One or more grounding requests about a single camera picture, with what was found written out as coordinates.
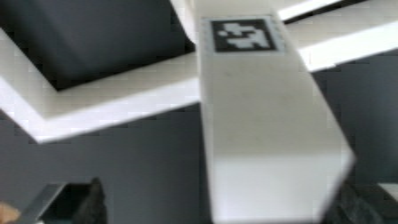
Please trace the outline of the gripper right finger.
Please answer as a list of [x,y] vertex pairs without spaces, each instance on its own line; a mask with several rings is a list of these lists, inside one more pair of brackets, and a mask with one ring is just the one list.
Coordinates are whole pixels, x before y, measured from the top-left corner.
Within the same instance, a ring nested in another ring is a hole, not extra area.
[[347,183],[326,224],[398,224],[398,183]]

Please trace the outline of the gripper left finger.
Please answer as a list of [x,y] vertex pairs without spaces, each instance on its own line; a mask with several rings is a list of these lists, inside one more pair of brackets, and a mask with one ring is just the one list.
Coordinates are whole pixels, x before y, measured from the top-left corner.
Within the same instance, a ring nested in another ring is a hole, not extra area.
[[109,224],[105,191],[88,183],[50,183],[22,212],[16,224]]

